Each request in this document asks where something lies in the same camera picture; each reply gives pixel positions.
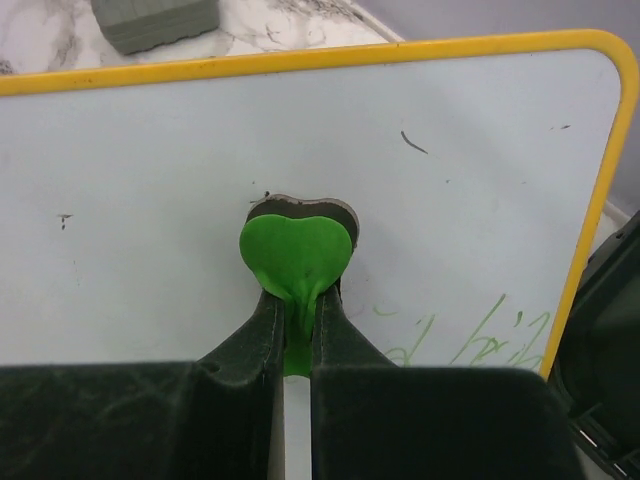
marble surface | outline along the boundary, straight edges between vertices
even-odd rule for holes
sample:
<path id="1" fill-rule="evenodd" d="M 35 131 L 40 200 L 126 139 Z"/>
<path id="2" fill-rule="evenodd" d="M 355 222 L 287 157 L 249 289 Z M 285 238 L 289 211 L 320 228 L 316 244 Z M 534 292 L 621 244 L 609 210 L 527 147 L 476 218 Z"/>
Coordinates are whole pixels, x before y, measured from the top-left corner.
<path id="1" fill-rule="evenodd" d="M 89 0 L 0 0 L 0 74 L 385 43 L 340 0 L 220 0 L 220 27 L 123 56 Z"/>

dark mark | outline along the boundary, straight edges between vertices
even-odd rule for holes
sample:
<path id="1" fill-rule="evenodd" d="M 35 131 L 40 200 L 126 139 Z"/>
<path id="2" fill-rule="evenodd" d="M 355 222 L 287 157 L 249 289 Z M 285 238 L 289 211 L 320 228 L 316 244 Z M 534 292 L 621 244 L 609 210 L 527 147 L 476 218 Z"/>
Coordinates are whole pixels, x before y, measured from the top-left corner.
<path id="1" fill-rule="evenodd" d="M 269 195 L 271 195 L 271 193 L 269 193 L 269 190 L 267 190 L 267 191 L 264 192 L 264 195 L 262 196 L 262 198 L 260 200 L 249 200 L 249 203 L 258 203 L 263 198 L 267 198 Z"/>
<path id="2" fill-rule="evenodd" d="M 62 230 L 64 231 L 65 228 L 67 228 L 67 226 L 65 225 L 64 221 L 68 218 L 73 217 L 73 214 L 69 214 L 69 213 L 59 213 L 58 215 L 56 215 L 58 218 L 60 218 L 60 220 L 62 221 Z"/>
<path id="3" fill-rule="evenodd" d="M 0 75 L 13 75 L 14 73 L 16 73 L 16 71 L 13 69 L 9 60 L 0 58 Z"/>
<path id="4" fill-rule="evenodd" d="M 411 142 L 411 140 L 409 140 L 407 138 L 407 136 L 404 133 L 404 130 L 400 130 L 400 135 L 402 136 L 402 139 L 404 140 L 404 143 L 406 143 L 407 145 L 409 145 L 410 147 L 415 148 L 416 150 L 418 150 L 419 152 L 424 153 L 425 155 L 429 155 L 429 152 L 427 152 L 425 149 L 420 148 L 419 146 L 417 146 L 415 143 Z"/>

dark gray holder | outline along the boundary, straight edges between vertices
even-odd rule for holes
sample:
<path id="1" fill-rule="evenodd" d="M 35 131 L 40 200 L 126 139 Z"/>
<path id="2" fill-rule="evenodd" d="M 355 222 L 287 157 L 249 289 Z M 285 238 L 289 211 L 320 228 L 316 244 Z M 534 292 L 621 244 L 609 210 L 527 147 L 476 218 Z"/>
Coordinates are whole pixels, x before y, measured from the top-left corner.
<path id="1" fill-rule="evenodd" d="M 91 0 L 104 37 L 122 54 L 214 30 L 218 0 Z"/>

green plastic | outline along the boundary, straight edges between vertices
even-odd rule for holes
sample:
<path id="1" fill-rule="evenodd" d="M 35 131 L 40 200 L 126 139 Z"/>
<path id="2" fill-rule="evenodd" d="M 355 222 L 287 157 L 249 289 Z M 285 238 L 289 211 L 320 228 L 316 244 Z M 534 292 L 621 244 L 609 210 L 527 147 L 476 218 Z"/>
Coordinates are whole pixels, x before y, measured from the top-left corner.
<path id="1" fill-rule="evenodd" d="M 242 259 L 285 303 L 285 376 L 309 377 L 316 299 L 344 273 L 352 252 L 345 227 L 326 217 L 261 215 L 242 229 Z"/>

white board surface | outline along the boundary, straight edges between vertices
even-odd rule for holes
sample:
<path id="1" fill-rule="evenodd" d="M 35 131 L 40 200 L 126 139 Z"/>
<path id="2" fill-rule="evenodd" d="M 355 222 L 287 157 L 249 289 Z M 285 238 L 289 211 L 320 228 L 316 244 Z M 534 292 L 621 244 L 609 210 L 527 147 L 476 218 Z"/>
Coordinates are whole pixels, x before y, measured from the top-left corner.
<path id="1" fill-rule="evenodd" d="M 0 98 L 0 363 L 206 354 L 257 302 L 269 191 L 356 210 L 345 309 L 394 361 L 537 369 L 619 100 L 591 50 Z"/>

